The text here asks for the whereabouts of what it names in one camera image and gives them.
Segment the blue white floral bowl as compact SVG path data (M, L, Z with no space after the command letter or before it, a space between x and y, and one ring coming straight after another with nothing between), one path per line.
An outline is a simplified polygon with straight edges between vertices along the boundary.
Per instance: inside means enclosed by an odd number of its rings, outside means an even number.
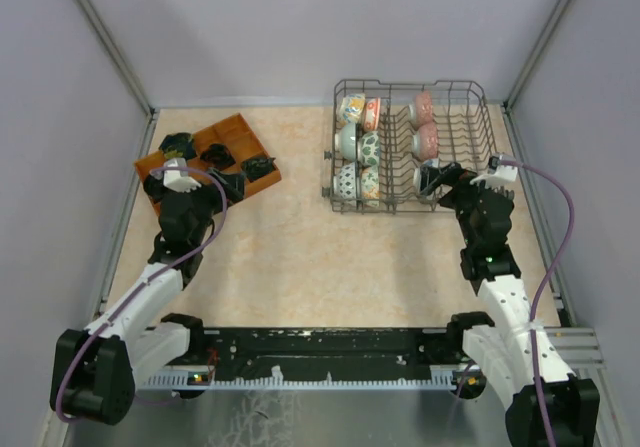
M440 176L439 160L437 158L424 161L414 169L413 187L420 197L430 196L438 187Z

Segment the orange green star bowl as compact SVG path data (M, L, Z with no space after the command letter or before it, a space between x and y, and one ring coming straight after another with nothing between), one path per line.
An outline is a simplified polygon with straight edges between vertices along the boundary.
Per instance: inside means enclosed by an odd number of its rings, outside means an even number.
M365 207L380 206L380 181L377 166L364 168L360 174L360 199Z

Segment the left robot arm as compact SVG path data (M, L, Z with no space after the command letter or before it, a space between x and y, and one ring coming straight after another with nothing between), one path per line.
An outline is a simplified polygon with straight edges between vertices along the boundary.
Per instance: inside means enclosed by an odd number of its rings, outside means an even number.
M160 202L160 230L153 251L134 285L86 327L68 329L55 347L50 407L60 421L89 419L119 423L137 389L176 359L194 364L208 351L201 319L168 314L151 321L195 277L204 249L219 235L229 206L245 196L242 173L163 166L175 174Z

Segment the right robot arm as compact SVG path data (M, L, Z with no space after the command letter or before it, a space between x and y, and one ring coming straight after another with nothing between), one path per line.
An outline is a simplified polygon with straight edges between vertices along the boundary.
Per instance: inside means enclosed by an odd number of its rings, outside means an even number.
M484 303L479 313L457 314L448 326L448 354L480 368L505 409L514 446L591 446L600 395L593 381L580 379L537 322L538 295L526 293L521 271L507 243L519 163L491 157L476 173L457 162L416 168L413 186L427 197L439 187L438 203L454 211L464 248L463 277Z

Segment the pink bowl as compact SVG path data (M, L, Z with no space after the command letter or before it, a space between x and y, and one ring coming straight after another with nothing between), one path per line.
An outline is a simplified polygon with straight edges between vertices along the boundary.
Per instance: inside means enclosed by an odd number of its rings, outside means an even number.
M438 129L434 122L425 123L412 137L412 154L421 161L437 158L439 152Z
M415 128L433 121L433 102L429 91L420 92L408 105L409 121Z

